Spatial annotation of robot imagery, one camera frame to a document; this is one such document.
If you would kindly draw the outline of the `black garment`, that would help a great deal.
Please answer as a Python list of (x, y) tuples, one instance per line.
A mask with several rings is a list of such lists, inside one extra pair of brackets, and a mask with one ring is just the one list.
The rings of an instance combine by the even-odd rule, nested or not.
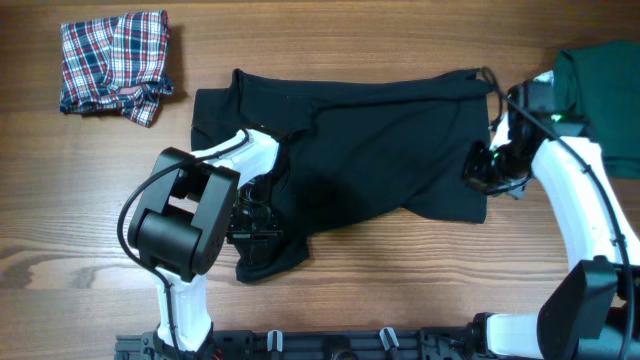
[(272, 206), (283, 227), (269, 245), (241, 248), (236, 277), (256, 282), (310, 256), (311, 235), (397, 208), (481, 224), (487, 200), (467, 186), (472, 145), (489, 138), (490, 85), (473, 69), (383, 84), (277, 80), (235, 70), (195, 95), (191, 146), (204, 150), (252, 125), (285, 138)]

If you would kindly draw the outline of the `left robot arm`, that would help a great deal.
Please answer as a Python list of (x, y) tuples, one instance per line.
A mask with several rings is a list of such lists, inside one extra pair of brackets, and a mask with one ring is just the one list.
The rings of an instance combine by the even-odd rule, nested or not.
[(157, 286), (156, 354), (167, 359), (204, 355), (213, 330), (206, 274), (227, 237), (238, 191), (272, 174), (281, 142), (277, 133), (251, 127), (206, 150), (166, 148), (123, 205), (117, 222), (120, 246)]

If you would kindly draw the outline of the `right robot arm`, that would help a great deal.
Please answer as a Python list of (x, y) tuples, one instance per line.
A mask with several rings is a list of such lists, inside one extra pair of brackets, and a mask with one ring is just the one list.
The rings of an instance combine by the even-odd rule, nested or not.
[(589, 120), (557, 110), (549, 81), (502, 94), (507, 112), (490, 144), (465, 161), (468, 186), (520, 197), (537, 179), (563, 237), (569, 273), (532, 314), (489, 314), (475, 323), (475, 350), (529, 359), (639, 356), (639, 239), (609, 183)]

